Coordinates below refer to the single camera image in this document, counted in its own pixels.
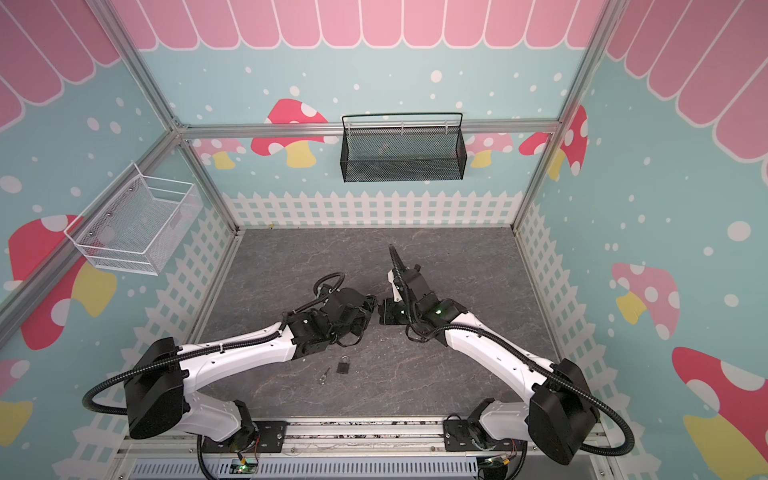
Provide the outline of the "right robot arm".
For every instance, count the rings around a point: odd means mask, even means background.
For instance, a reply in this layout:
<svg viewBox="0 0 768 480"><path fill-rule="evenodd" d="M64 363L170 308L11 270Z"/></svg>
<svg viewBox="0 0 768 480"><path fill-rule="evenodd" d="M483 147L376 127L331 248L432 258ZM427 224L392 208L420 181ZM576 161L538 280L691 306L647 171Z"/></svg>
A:
<svg viewBox="0 0 768 480"><path fill-rule="evenodd" d="M533 443L551 460L567 465L579 451L603 457L632 452L636 438L629 423L595 397L582 370L520 348L483 324L457 301L440 299L418 266L409 268L396 247L389 248L388 281L393 296L380 308L381 321L402 325L408 340L437 341L474 360L518 396L504 403L490 399L467 423L476 441L513 439Z"/></svg>

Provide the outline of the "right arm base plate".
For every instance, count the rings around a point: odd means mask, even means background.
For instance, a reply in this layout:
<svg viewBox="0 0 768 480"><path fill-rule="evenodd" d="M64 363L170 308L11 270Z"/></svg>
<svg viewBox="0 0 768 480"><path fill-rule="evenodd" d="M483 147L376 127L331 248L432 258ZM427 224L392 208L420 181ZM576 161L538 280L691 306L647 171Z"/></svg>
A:
<svg viewBox="0 0 768 480"><path fill-rule="evenodd" d="M455 415L444 419L442 428L447 452L514 452L522 446L520 440L494 440L478 424Z"/></svg>

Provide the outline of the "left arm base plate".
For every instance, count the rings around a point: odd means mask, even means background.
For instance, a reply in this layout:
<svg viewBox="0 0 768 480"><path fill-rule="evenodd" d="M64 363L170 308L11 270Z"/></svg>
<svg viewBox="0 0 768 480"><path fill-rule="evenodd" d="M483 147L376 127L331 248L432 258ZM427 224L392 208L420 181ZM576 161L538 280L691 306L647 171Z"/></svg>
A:
<svg viewBox="0 0 768 480"><path fill-rule="evenodd" d="M251 421L233 435L228 449L233 453L281 453L288 425L282 420Z"/></svg>

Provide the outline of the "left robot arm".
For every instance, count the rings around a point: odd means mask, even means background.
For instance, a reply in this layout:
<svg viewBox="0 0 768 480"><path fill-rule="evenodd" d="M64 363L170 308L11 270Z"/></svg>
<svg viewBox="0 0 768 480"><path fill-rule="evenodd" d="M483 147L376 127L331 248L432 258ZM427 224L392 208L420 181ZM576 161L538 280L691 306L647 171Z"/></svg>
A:
<svg viewBox="0 0 768 480"><path fill-rule="evenodd" d="M252 440L256 426L247 405L211 398L202 388L257 367L342 346L349 335L362 338L377 299L344 286L344 279L342 272L321 277L313 286L314 299L251 333L185 345L161 338L132 369L91 387L82 405L91 412L126 417L133 439L176 430L220 442Z"/></svg>

